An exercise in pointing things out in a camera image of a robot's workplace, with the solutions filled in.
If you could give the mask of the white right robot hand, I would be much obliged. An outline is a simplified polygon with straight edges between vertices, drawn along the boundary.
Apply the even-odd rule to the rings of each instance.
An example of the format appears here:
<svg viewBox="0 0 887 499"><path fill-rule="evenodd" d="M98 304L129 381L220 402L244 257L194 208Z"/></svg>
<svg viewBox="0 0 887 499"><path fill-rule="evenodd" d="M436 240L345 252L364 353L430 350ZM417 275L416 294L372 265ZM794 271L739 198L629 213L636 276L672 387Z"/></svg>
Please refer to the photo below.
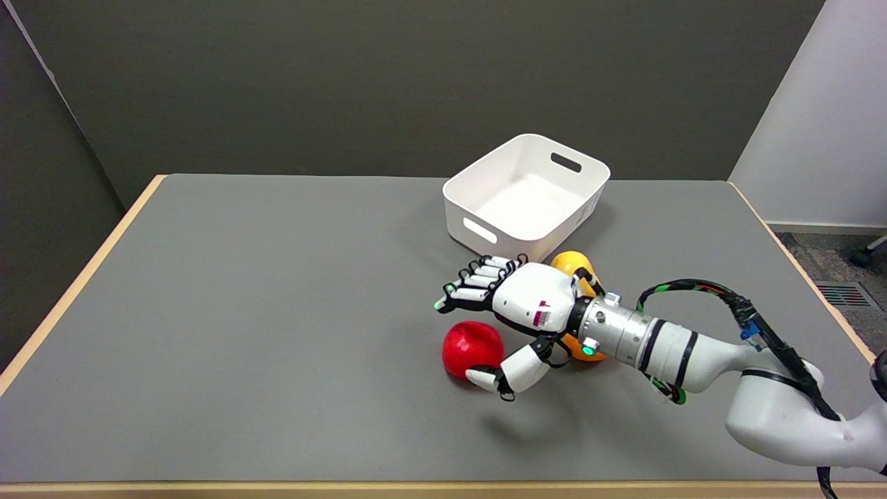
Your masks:
<svg viewBox="0 0 887 499"><path fill-rule="evenodd" d="M592 288L592 296L583 293L583 283ZM461 269L456 281L443 285L443 297L434 309L442 315L456 309L489 310L504 325L533 338L497 367L474 365L465 371L473 385L513 401L549 370L568 365L572 351L563 339L579 335L573 312L603 294L592 268L565 274L529 262L524 254L516 259L485 255Z"/></svg>

